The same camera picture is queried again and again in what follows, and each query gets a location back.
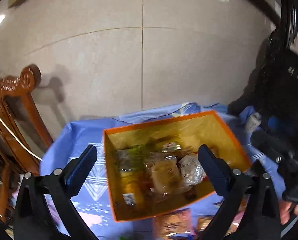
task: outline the metal screw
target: metal screw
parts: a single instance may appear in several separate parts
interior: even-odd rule
[[[25,177],[25,179],[28,179],[28,178],[30,178],[31,177],[31,172],[27,172],[25,175],[24,175],[24,177]]]
[[[270,175],[269,175],[268,173],[264,173],[262,176],[263,176],[265,179],[270,179]]]
[[[241,174],[240,169],[233,169],[232,173],[235,174],[236,176],[239,176]]]
[[[62,169],[59,169],[59,168],[57,168],[53,171],[53,174],[56,176],[60,175],[61,173],[62,173]]]

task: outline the tile grout line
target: tile grout line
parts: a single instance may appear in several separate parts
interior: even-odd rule
[[[144,0],[142,0],[141,22],[141,110],[144,109]]]

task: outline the blue tablecloth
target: blue tablecloth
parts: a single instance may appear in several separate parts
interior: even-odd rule
[[[227,106],[220,104],[202,107],[196,103],[183,103],[126,114],[116,118],[70,122],[44,155],[40,165],[40,173],[41,175],[48,175],[56,168],[64,168],[71,159],[79,157],[89,144],[94,145],[98,151],[97,162],[79,194],[71,199],[72,203],[99,239],[118,239],[119,236],[128,238],[129,236],[134,236],[134,234],[140,234],[141,239],[153,239],[151,219],[122,223],[116,223],[113,220],[105,170],[103,130],[209,111],[211,109],[215,109],[218,115],[229,125],[251,160],[260,159],[266,171],[271,175],[278,198],[281,198],[281,194],[285,190],[285,184],[283,179],[277,174],[277,165],[251,146],[250,134],[246,134],[244,130],[243,123],[253,112],[253,109],[245,109],[240,118],[238,118],[228,115]],[[192,221],[196,223],[200,215],[214,215],[217,212],[214,203],[221,200],[222,197],[212,194],[203,200],[188,205],[191,209]],[[61,222],[58,228],[61,232],[68,234]]]

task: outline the blue gripper pad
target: blue gripper pad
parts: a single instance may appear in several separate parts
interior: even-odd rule
[[[79,158],[71,160],[64,169],[64,183],[66,195],[73,197],[78,195],[84,181],[97,161],[97,148],[89,145]]]
[[[219,196],[230,192],[231,169],[223,159],[216,158],[207,145],[198,149],[198,160]]]

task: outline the wooden chair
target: wooden chair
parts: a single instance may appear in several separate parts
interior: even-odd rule
[[[45,127],[31,96],[31,92],[37,85],[39,85],[40,81],[41,73],[36,65],[29,65],[22,69],[20,77],[8,76],[0,80],[0,117],[28,149],[30,149],[30,147],[20,133],[14,116],[5,99],[6,97],[19,97],[21,99],[29,120],[33,124],[43,143],[49,148],[53,143],[52,137]],[[14,158],[14,161],[11,161],[10,158],[0,150],[0,155],[4,160],[4,168],[1,175],[3,186],[0,190],[0,218],[5,222],[5,212],[8,208],[8,199],[10,198],[11,193],[9,190],[10,174],[12,172],[20,174],[29,171],[34,175],[39,175],[39,160],[30,155],[14,139],[1,122],[0,135]]]

